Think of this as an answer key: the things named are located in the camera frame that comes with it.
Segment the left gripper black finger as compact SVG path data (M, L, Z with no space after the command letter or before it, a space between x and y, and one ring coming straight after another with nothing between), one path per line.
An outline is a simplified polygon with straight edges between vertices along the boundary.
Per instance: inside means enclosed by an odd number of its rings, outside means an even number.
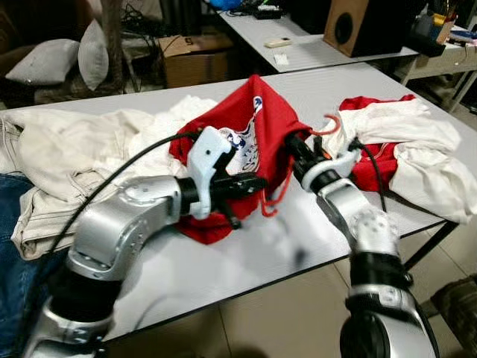
M255 174L236 175L236 200L246 198L267 187L266 178Z

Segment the red shirt with print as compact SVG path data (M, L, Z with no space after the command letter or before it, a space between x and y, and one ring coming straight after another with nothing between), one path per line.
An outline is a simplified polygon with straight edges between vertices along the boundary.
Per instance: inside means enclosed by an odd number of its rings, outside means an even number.
M271 195L282 198L290 176L291 156L284 139L296 134L306 139L310 127L299 120L291 105L258 75L248 78L224 100L181 127L181 133L198 132L205 127L217 129L231 141L236 154L226 167L229 174L252 172L267 182L265 190L245 198L228 200L238 219L260 211L265 217L277 214Z

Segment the red wire clothes hanger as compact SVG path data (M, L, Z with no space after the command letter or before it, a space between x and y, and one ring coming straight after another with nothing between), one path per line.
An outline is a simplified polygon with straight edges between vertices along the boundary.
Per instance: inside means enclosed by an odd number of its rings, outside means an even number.
M317 146L321 147L320 140L322 136L326 136L327 134L334 134L337 133L341 129L341 120L340 117L335 115L324 115L331 122L334 126L328 130L322 131L315 131L310 130L309 133L315 137L315 143ZM279 188L277 188L277 194L275 191L269 191L268 189L262 189L259 192L259 209L260 214L263 217L271 218L275 217L275 215L279 214L279 210L277 210L276 205L280 204L283 201L288 188L291 185L292 177L293 177L293 168L294 168L294 158L287 157L287 165L285 167L284 175L282 176L282 181L280 181Z

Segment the white desk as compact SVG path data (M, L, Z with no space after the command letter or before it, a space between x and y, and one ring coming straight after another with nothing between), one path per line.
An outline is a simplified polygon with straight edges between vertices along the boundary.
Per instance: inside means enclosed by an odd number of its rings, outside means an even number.
M393 57L415 57L418 52L409 48L401 48L392 54L372 55L372 57L347 57L330 44L323 41L321 34L308 34L288 17L280 19L259 20L252 15L229 15L226 11L219 17L238 34L262 60L272 69L284 72L303 71L303 69L319 69L336 67L349 63L367 62ZM282 48L266 48L265 42L271 39L287 37L292 39L291 45ZM274 54L287 54L289 65L275 65Z

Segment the white and red jacket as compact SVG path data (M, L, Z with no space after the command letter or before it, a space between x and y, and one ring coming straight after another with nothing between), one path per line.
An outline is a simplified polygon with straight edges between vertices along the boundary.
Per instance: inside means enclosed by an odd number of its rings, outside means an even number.
M338 106L341 129L323 136L332 156L357 139L377 157L389 191L451 222L476 213L477 182L456 157L462 139L448 122L433 119L425 100L347 98Z

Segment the brown cardboard box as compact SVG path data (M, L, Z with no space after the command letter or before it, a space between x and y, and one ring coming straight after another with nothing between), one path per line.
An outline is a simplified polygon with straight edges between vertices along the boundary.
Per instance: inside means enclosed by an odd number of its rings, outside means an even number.
M228 81L234 44L225 34L174 35L158 39L165 84L190 87Z

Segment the small black device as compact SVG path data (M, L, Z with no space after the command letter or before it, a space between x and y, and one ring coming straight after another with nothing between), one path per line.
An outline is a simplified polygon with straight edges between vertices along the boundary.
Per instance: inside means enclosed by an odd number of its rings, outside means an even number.
M275 4L259 4L252 11L253 17L256 19L279 19L282 18L284 10Z

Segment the wooden loudspeaker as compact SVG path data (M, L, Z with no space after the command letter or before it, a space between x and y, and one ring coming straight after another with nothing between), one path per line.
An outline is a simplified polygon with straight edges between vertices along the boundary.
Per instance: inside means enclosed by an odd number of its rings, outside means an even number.
M399 52L410 10L409 0L331 0L323 41L347 57Z

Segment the black table leg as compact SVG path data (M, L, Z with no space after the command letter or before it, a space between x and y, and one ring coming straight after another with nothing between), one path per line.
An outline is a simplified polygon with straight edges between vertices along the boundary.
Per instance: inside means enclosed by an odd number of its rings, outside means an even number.
M451 222L444 219L441 222L436 222L436 224L425 226L423 228L416 229L408 234L401 235L401 239L406 239L420 232L425 232L426 230L432 229L433 227L439 227L438 232L434 236L432 236L429 241L423 243L423 245L420 246L420 249L417 250L413 255L410 256L410 258L408 258L403 263L403 267L405 267L405 270L409 271L410 269L413 269L413 267L415 267L417 263L419 263L423 258L426 258L427 254L432 252L432 250L436 248L436 246L439 245L440 242L442 242L443 239L445 239L448 235L450 235L450 233L452 233L459 225L460 224L458 224L457 222Z

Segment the cream trousers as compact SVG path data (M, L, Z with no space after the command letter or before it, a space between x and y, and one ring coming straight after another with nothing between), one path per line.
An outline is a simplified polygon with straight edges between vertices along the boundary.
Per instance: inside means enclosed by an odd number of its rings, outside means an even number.
M23 176L33 188L20 195L10 241L22 259L48 251L69 217L130 157L178 132L188 119L173 113L115 110L0 112L0 174Z

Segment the beige desk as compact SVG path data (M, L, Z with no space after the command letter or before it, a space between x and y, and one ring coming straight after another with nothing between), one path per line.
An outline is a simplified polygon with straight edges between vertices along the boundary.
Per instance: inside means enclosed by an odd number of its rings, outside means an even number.
M476 81L476 71L477 45L447 44L440 57L426 57L419 54L402 59L394 74L402 85L408 84L412 79L462 74L460 81L455 85L453 97L444 100L442 105L444 110L455 110Z

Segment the black pen holder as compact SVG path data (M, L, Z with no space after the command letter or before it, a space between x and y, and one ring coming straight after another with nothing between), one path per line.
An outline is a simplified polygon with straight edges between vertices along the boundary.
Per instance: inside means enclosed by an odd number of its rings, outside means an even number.
M415 18L403 45L426 57L440 57L453 26L442 14L425 9Z

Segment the narrow grey pillow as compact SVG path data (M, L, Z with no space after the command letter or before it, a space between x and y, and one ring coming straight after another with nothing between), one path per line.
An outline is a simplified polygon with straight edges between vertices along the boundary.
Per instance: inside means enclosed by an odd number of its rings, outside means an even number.
M109 67L106 35L98 20L93 20L86 27L78 49L79 72L89 91L95 91L105 82Z

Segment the dark woven chair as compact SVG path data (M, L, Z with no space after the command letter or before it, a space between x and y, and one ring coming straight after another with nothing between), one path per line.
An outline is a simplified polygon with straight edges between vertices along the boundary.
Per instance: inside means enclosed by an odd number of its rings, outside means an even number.
M432 303L469 358L477 357L476 274L448 283L433 294Z

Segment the wide grey pillow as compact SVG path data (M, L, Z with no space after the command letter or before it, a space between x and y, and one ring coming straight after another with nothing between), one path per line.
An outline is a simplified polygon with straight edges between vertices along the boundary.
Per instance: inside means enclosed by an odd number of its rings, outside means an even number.
M61 84L78 61L80 43L72 39L52 39L36 45L4 76L28 86Z

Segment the blue jeans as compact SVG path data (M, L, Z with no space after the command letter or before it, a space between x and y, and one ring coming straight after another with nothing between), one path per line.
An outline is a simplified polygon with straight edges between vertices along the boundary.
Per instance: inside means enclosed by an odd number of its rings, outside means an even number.
M38 265L21 257L13 233L21 216L21 195L33 188L27 178L0 174L0 358L14 358L26 325L30 290Z

